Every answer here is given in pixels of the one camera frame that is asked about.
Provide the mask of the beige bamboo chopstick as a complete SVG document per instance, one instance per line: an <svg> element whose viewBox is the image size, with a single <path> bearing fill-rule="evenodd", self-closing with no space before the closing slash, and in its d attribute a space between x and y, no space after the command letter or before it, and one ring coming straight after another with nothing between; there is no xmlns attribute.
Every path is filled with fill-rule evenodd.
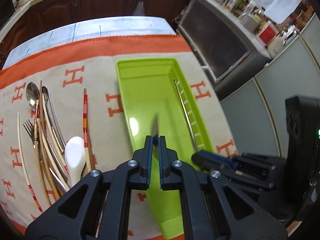
<svg viewBox="0 0 320 240"><path fill-rule="evenodd" d="M42 149L41 149L41 144L40 144L40 126L39 126L39 106L40 106L40 101L39 99L36 100L36 108L35 108L35 118L34 118L34 125L35 125L35 144L36 144L36 148L37 148L37 159L38 159L38 163L39 163L39 174L40 174L40 181L41 181L41 185L42 185L42 189L44 192L44 196L46 198L47 204L50 207L52 205L50 198L49 198L49 193L48 193L48 189L47 189L47 184L48 183L48 177L47 177L47 173L46 173L46 168L44 165L44 161L43 161L43 156L42 156Z"/></svg>

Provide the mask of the red labelled white container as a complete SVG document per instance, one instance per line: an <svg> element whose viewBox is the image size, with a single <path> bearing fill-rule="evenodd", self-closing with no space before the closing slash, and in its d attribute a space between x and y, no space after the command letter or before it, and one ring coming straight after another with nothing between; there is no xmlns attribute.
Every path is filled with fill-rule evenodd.
<svg viewBox="0 0 320 240"><path fill-rule="evenodd" d="M257 37L265 44L269 44L273 38L279 33L279 30L272 21L267 21L262 27L261 31L257 34Z"/></svg>

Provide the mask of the large steel spoon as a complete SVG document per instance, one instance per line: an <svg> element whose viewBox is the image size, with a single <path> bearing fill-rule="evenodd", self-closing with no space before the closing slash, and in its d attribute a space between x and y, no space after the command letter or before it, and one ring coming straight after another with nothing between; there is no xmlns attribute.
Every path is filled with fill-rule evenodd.
<svg viewBox="0 0 320 240"><path fill-rule="evenodd" d="M34 112L36 109L36 101L40 98L40 92L36 83L28 83L26 89L26 98L28 106Z"/></svg>

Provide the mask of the small steel long spoon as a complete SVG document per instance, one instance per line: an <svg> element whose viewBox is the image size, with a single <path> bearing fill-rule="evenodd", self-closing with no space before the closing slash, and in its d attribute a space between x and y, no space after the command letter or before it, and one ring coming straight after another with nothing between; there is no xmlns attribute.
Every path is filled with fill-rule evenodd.
<svg viewBox="0 0 320 240"><path fill-rule="evenodd" d="M63 139L63 135L61 133L59 124L57 122L57 118L56 118L54 107L53 107L53 103L52 103L52 98L51 98L50 93L48 92L48 89L47 89L46 86L42 86L42 92L44 94L45 102L46 103L49 102L49 108L50 108L50 111L51 111L51 117L52 117L53 126L55 128L55 135L56 135L57 144L58 144L58 146L60 148L60 151L61 151L62 155L64 155L65 146L66 145L65 145L65 141Z"/></svg>

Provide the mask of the green plastic utensil tray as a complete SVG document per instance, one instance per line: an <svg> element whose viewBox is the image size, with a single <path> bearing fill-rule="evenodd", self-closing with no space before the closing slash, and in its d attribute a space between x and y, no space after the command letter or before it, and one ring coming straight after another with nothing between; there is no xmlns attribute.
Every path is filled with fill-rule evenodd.
<svg viewBox="0 0 320 240"><path fill-rule="evenodd" d="M167 147L175 150L181 161L191 164L195 153L189 126L198 149L213 150L200 108L175 58L118 60L116 71L133 150L144 146L146 136L154 135L155 121L158 135L165 136ZM163 237L172 239L183 234L179 192L161 189L156 149L146 196Z"/></svg>

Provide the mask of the grey countertop cabinet appliance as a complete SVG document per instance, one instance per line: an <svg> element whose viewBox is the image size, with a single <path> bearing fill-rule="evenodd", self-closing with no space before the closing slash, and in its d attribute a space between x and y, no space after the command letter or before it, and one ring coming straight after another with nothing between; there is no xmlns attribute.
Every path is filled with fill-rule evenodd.
<svg viewBox="0 0 320 240"><path fill-rule="evenodd" d="M194 52L220 100L271 62L256 36L213 0L191 0L177 31Z"/></svg>

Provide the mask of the steel fork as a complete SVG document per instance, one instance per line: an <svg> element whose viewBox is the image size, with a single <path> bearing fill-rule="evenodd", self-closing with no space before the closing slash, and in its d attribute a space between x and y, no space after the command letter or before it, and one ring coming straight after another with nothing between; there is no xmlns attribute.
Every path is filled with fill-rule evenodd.
<svg viewBox="0 0 320 240"><path fill-rule="evenodd" d="M35 147L35 139L34 139L34 126L33 124L31 123L31 121L28 119L27 121L25 121L23 123L23 127L24 129L26 130L27 134L29 135L32 143L33 143L33 146Z"/></svg>

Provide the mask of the white ceramic soup spoon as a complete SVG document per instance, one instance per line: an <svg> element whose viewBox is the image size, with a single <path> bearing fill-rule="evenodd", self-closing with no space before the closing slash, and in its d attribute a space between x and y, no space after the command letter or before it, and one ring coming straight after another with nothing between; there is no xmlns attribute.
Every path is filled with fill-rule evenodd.
<svg viewBox="0 0 320 240"><path fill-rule="evenodd" d="M81 179L86 158L84 140L81 137L72 137L65 146L65 162L68 168L70 184L74 186Z"/></svg>

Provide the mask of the short steel soup spoon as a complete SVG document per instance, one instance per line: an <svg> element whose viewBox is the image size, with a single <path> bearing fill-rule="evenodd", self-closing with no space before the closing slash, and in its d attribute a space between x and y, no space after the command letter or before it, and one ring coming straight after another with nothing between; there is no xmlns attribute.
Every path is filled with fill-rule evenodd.
<svg viewBox="0 0 320 240"><path fill-rule="evenodd" d="M158 114L154 116L152 128L151 128L151 136L153 146L158 147L158 138L159 138L159 123L158 123Z"/></svg>

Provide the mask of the orange beige H-pattern cloth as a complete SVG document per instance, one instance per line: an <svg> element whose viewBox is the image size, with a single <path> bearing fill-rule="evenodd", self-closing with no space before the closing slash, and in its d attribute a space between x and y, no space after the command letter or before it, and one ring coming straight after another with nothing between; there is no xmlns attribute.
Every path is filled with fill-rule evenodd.
<svg viewBox="0 0 320 240"><path fill-rule="evenodd" d="M33 118L26 98L30 82L48 87L65 139L82 136L84 88L93 162L114 169L132 155L116 62L143 57L175 58L191 86L213 151L237 149L218 98L185 40L179 35L114 36L78 41L31 55L1 71L1 211L20 233L48 204L31 139L17 124Z"/></svg>

